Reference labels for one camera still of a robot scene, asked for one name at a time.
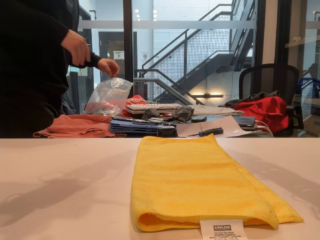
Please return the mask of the person's right hand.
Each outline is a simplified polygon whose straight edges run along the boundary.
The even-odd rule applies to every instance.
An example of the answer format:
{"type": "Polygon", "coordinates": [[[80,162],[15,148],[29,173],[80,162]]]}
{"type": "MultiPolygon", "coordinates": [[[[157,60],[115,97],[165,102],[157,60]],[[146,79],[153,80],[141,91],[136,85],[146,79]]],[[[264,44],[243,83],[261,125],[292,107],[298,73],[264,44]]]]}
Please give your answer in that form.
{"type": "Polygon", "coordinates": [[[61,46],[70,52],[72,64],[84,66],[86,62],[91,61],[91,54],[85,38],[69,29],[61,46]]]}

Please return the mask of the person's left hand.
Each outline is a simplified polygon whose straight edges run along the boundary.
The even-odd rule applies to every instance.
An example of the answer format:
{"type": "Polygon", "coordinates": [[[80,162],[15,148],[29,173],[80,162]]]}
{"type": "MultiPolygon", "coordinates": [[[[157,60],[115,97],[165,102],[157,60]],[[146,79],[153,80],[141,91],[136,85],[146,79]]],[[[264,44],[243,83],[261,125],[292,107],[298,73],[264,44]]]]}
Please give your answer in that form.
{"type": "Polygon", "coordinates": [[[101,58],[97,63],[97,68],[110,78],[117,77],[120,73],[120,67],[113,59],[101,58]]]}

